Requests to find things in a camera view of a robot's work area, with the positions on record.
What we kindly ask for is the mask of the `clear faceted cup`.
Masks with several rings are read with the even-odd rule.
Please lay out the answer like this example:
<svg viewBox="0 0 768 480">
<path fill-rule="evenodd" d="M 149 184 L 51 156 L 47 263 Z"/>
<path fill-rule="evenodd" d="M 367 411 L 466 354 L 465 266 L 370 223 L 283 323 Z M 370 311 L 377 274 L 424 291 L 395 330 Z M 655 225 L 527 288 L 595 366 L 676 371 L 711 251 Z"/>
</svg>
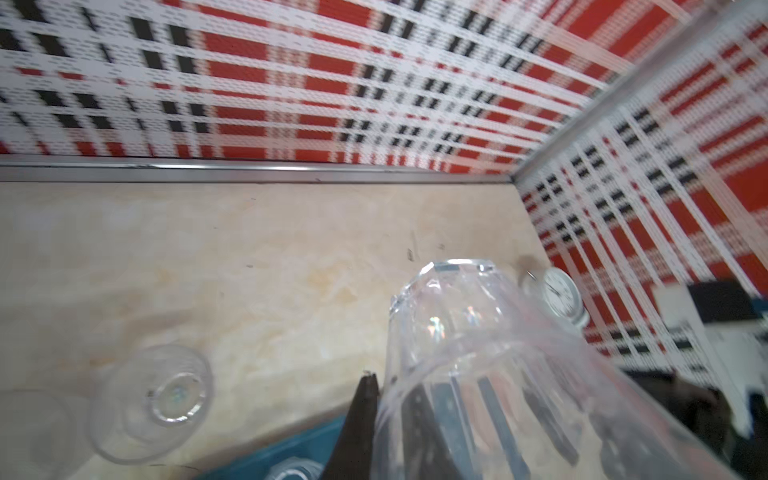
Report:
<svg viewBox="0 0 768 480">
<path fill-rule="evenodd" d="M 324 466 L 311 459 L 291 457 L 273 465 L 265 480 L 319 480 Z"/>
</svg>

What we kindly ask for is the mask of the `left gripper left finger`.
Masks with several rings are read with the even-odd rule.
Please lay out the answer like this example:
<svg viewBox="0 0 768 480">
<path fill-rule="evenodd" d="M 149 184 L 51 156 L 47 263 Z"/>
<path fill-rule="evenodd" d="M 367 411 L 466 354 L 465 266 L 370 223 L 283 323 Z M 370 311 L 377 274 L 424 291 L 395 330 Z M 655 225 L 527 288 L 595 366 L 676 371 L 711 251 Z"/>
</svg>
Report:
<svg viewBox="0 0 768 480">
<path fill-rule="evenodd" d="M 321 479 L 368 480 L 370 478 L 379 395 L 376 374 L 364 374 L 357 385 L 340 435 L 325 465 Z"/>
</svg>

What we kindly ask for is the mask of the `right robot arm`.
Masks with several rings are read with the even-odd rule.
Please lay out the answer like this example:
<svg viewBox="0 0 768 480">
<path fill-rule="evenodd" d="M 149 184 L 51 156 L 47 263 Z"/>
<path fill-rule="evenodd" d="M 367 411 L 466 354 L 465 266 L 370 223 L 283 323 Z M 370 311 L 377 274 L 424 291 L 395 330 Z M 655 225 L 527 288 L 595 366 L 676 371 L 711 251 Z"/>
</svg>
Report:
<svg viewBox="0 0 768 480">
<path fill-rule="evenodd" d="M 677 351 L 625 373 L 741 478 L 767 476 L 767 298 L 734 279 L 652 289 Z"/>
</svg>

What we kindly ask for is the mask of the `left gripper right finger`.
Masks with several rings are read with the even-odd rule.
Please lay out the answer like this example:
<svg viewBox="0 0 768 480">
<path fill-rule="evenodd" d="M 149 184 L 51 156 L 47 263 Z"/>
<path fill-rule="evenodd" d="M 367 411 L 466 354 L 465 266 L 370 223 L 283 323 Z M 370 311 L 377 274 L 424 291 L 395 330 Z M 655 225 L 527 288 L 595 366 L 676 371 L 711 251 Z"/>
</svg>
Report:
<svg viewBox="0 0 768 480">
<path fill-rule="evenodd" d="M 401 407 L 406 479 L 461 479 L 423 385 Z"/>
</svg>

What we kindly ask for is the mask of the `frosted clear plastic cup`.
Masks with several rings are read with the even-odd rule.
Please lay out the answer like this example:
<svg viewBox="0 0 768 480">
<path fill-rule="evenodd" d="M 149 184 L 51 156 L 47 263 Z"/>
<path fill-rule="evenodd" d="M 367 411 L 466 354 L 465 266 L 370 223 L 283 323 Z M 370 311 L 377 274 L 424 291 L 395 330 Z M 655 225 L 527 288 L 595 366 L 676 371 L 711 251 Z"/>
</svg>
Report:
<svg viewBox="0 0 768 480">
<path fill-rule="evenodd" d="M 41 390 L 1 393 L 1 477 L 67 479 L 93 455 L 88 401 Z"/>
</svg>

